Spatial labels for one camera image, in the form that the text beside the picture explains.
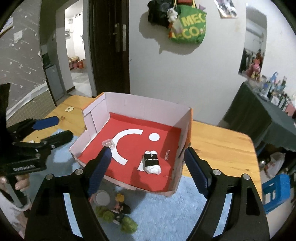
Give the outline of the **person left hand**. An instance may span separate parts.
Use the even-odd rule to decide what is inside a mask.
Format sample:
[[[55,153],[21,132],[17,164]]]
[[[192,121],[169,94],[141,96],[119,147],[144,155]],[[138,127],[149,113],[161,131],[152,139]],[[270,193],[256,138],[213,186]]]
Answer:
[[[16,176],[16,180],[17,180],[17,183],[15,184],[15,190],[20,190],[21,192],[23,192],[29,188],[30,186],[29,174]],[[8,190],[5,187],[6,181],[7,181],[6,177],[1,176],[1,190],[8,193]]]

